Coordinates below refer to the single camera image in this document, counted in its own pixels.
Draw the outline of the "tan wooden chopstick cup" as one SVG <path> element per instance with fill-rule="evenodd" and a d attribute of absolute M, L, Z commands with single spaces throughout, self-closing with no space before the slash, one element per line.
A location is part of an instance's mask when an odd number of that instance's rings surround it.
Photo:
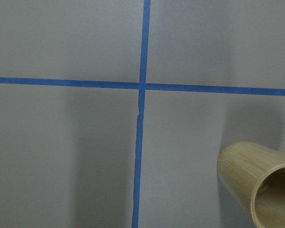
<path fill-rule="evenodd" d="M 285 228 L 285 154 L 236 142 L 219 155 L 217 174 L 257 228 Z"/>

